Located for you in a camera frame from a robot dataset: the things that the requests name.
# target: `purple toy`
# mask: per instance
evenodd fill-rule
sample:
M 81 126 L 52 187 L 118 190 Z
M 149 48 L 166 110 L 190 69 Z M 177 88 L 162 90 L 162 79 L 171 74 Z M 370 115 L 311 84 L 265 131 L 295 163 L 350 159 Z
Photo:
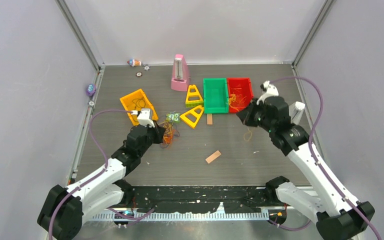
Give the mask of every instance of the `purple toy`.
M 92 97 L 96 91 L 97 91 L 97 88 L 95 87 L 95 85 L 89 84 L 89 86 L 87 87 L 87 90 L 86 90 L 86 94 L 89 97 Z

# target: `pink metronome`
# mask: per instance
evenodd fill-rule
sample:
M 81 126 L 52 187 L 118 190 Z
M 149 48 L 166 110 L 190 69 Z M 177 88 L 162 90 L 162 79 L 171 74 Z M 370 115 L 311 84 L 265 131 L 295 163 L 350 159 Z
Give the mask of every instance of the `pink metronome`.
M 181 54 L 176 54 L 176 56 L 174 56 L 173 73 L 171 75 L 171 89 L 187 92 L 190 81 L 191 78 L 185 57 Z

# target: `white wall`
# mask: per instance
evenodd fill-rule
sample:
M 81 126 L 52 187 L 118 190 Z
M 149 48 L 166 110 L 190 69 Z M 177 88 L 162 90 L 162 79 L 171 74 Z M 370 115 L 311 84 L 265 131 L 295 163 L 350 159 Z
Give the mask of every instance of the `white wall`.
M 324 94 L 318 135 L 332 170 L 373 204 L 384 239 L 384 1 L 336 1 L 298 72 Z M 305 92 L 315 118 L 319 100 Z M 364 236 L 375 239 L 370 229 Z
M 324 0 L 70 0 L 106 65 L 292 62 Z
M 0 240 L 36 223 L 73 164 L 95 70 L 53 0 L 0 1 Z

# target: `plastic bin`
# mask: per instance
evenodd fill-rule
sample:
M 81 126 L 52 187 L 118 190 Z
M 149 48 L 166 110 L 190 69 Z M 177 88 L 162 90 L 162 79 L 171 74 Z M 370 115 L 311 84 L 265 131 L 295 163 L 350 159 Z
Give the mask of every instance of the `plastic bin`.
M 254 97 L 251 80 L 247 77 L 228 78 L 229 113 L 237 113 L 248 106 Z
M 226 78 L 204 78 L 204 113 L 227 114 L 229 112 L 229 94 Z
M 124 109 L 127 111 L 140 111 L 141 109 L 152 109 L 152 120 L 158 121 L 157 112 L 155 111 L 154 106 L 148 100 L 148 97 L 142 90 L 142 88 L 132 93 L 129 93 L 126 96 L 123 96 L 122 98 L 120 98 L 120 102 L 123 105 Z M 136 115 L 132 115 L 130 113 L 127 113 L 127 115 L 134 126 L 139 125 L 138 117 Z

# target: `small wooden piece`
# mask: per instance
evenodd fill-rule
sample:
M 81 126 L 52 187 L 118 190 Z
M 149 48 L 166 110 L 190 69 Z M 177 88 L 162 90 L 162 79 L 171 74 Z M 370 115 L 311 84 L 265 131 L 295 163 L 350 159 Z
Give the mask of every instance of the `small wooden piece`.
M 211 154 L 209 157 L 207 157 L 205 159 L 205 161 L 210 164 L 212 161 L 216 160 L 216 158 L 220 157 L 220 155 L 222 155 L 222 153 L 217 150 L 215 153 Z
M 213 114 L 209 113 L 206 115 L 206 124 L 213 125 Z

